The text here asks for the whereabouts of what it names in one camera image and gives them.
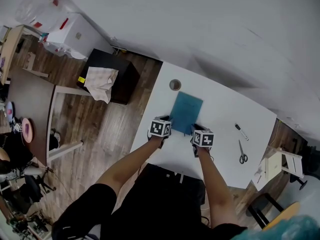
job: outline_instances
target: red label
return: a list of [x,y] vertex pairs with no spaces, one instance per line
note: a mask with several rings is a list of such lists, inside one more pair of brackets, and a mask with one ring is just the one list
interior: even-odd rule
[[62,23],[62,25],[60,27],[61,30],[64,28],[64,26],[66,25],[68,20],[69,20],[69,18],[66,18],[66,20]]
[[58,6],[58,4],[59,4],[59,1],[58,0],[53,0],[53,2],[52,2],[55,6]]
[[40,28],[42,24],[40,22],[37,22],[36,24],[33,25],[35,28]]

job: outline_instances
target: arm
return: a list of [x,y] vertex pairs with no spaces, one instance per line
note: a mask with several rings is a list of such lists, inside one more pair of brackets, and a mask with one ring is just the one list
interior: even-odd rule
[[208,151],[197,147],[204,184],[209,200],[211,228],[224,223],[238,225],[233,198],[227,184],[212,161]]
[[120,159],[102,174],[96,183],[111,187],[118,196],[121,187],[160,146],[162,137],[152,136],[144,145]]

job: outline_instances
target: scissors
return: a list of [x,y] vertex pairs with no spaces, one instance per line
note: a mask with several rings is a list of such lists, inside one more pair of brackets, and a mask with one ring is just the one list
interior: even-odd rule
[[248,161],[248,156],[244,153],[244,151],[242,149],[240,139],[239,139],[239,145],[240,145],[240,151],[241,151],[241,156],[240,156],[239,162],[240,162],[240,164],[243,165],[244,163],[246,163]]

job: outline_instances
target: yellow label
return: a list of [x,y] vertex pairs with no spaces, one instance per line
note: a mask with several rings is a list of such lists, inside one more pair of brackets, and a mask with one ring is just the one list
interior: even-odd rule
[[84,79],[83,77],[79,76],[78,81],[84,84],[86,79]]

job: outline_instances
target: teal fabric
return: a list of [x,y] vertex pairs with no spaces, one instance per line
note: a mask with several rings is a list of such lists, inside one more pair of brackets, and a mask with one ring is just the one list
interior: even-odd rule
[[247,229],[232,240],[320,240],[320,228],[312,217],[294,216],[265,231]]
[[170,114],[171,128],[191,135],[191,125],[197,121],[202,103],[203,100],[179,91]]

